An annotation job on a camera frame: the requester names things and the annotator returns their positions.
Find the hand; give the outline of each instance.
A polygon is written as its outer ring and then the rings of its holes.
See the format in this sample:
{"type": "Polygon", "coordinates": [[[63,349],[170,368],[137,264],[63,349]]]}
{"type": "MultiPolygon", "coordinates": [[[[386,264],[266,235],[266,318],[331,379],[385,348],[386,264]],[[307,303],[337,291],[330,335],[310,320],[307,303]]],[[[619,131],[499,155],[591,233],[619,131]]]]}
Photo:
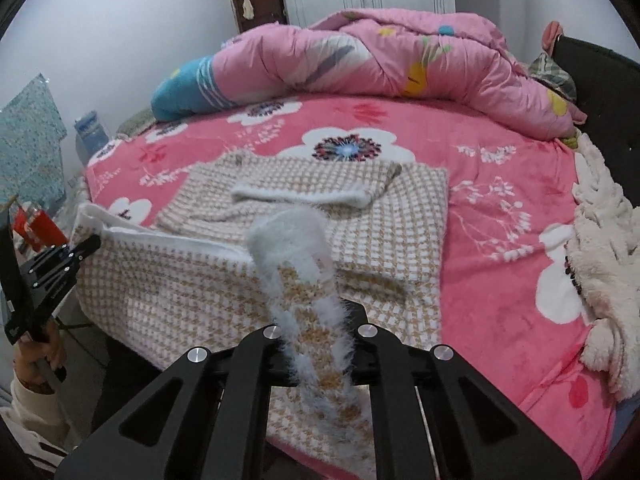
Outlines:
{"type": "Polygon", "coordinates": [[[33,391],[46,383],[35,365],[38,359],[46,358],[52,370],[57,370],[66,362],[65,343],[60,337],[58,324],[52,319],[47,323],[46,333],[49,338],[48,343],[21,339],[14,347],[15,375],[23,386],[33,391]]]}

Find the triangular cutout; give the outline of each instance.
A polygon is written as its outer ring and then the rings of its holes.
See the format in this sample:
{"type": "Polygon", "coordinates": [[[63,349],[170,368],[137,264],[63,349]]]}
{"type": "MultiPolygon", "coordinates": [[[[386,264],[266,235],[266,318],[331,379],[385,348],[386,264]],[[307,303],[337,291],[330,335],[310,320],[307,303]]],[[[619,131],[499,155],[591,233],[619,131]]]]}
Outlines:
{"type": "Polygon", "coordinates": [[[169,381],[122,423],[120,434],[143,446],[155,446],[181,389],[180,379],[169,381]]]}
{"type": "Polygon", "coordinates": [[[466,377],[460,378],[459,383],[480,438],[486,444],[495,444],[516,434],[515,423],[475,383],[466,377]]]}

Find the sweater sleeve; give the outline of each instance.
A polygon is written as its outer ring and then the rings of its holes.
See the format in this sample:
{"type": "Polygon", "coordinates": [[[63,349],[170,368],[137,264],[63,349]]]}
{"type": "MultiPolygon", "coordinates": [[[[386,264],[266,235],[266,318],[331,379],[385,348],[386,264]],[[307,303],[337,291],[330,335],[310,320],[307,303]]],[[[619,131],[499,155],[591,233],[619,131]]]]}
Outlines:
{"type": "Polygon", "coordinates": [[[11,383],[11,394],[14,398],[12,408],[20,423],[54,446],[62,447],[69,426],[60,410],[58,394],[42,395],[31,392],[22,386],[15,375],[11,383]]]}

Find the pink bed sheet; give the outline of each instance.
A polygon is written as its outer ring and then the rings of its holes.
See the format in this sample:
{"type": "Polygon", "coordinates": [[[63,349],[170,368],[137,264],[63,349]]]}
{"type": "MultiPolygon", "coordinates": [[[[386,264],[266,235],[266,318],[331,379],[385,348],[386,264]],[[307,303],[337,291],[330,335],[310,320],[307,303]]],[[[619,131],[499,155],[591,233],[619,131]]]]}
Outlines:
{"type": "MultiPolygon", "coordinates": [[[[92,200],[151,225],[190,165],[236,148],[447,168],[443,341],[553,438],[585,478],[593,473],[606,456],[614,401],[604,378],[578,360],[589,329],[564,273],[576,181],[567,147],[449,102],[299,96],[112,141],[87,169],[92,200]]],[[[352,478],[280,445],[328,478],[352,478]]]]}

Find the person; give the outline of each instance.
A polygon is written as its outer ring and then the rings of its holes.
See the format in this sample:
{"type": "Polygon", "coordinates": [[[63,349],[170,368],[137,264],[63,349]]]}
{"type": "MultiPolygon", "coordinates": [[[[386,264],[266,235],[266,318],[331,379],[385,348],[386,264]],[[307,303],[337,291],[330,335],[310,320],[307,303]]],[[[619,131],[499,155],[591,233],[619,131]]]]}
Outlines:
{"type": "Polygon", "coordinates": [[[64,340],[58,325],[50,320],[46,326],[48,343],[20,340],[14,347],[13,402],[0,408],[0,416],[15,441],[34,466],[52,478],[67,455],[65,441],[69,426],[63,416],[58,394],[51,389],[35,363],[46,358],[53,370],[66,362],[64,340]]]}

